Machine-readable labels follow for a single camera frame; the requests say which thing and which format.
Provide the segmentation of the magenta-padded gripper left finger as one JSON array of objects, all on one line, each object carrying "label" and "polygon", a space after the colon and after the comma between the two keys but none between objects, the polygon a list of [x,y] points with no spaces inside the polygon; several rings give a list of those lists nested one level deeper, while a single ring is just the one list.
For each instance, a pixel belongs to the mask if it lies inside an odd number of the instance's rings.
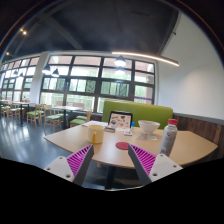
[{"label": "magenta-padded gripper left finger", "polygon": [[93,155],[94,147],[90,144],[68,157],[57,157],[44,170],[81,186]]}]

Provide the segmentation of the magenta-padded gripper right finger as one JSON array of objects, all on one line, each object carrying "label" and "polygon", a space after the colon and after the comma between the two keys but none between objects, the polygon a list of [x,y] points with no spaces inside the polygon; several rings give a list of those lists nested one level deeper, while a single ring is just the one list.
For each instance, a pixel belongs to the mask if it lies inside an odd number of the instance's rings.
[{"label": "magenta-padded gripper right finger", "polygon": [[142,185],[147,185],[182,169],[165,154],[154,155],[135,145],[128,146],[128,154]]}]

